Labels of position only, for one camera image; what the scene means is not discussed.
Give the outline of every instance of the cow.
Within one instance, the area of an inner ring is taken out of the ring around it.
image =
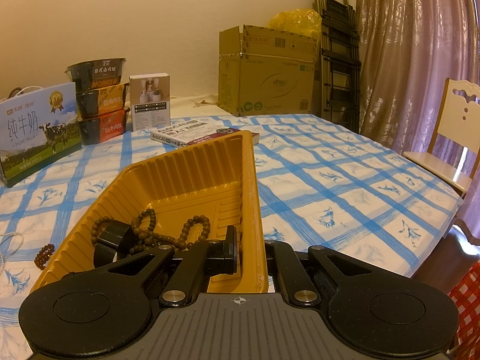
[[[63,149],[65,149],[65,145],[68,142],[67,125],[65,123],[59,124],[57,126],[52,126],[52,127],[50,127],[50,123],[44,123],[41,126],[39,126],[39,128],[40,130],[43,130],[46,141],[51,146],[54,154],[57,152],[55,150],[55,143],[56,143],[57,137],[63,143]]]

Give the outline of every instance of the tablecloth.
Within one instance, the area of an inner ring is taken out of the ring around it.
[[[461,204],[452,188],[392,150],[312,115],[196,119],[260,133],[264,236],[297,251],[321,244],[411,275]],[[0,234],[8,234],[0,241],[1,360],[30,354],[17,315],[40,273],[38,250],[58,246],[121,169],[171,150],[148,131],[127,132],[0,188]]]

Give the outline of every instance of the red checkered fabric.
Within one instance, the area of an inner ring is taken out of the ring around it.
[[[450,292],[460,314],[455,360],[480,359],[480,261],[470,268]]]

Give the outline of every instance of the black tape roll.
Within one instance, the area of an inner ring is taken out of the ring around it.
[[[95,268],[113,262],[115,254],[117,260],[127,257],[130,248],[135,245],[135,234],[131,225],[120,221],[110,222],[98,237],[93,265]]]

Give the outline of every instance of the book spine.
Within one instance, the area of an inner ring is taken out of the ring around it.
[[[165,135],[155,133],[154,131],[150,132],[150,139],[156,140],[157,142],[164,143],[173,147],[187,146],[187,144],[182,142],[181,140],[171,138],[171,137],[166,137]]]

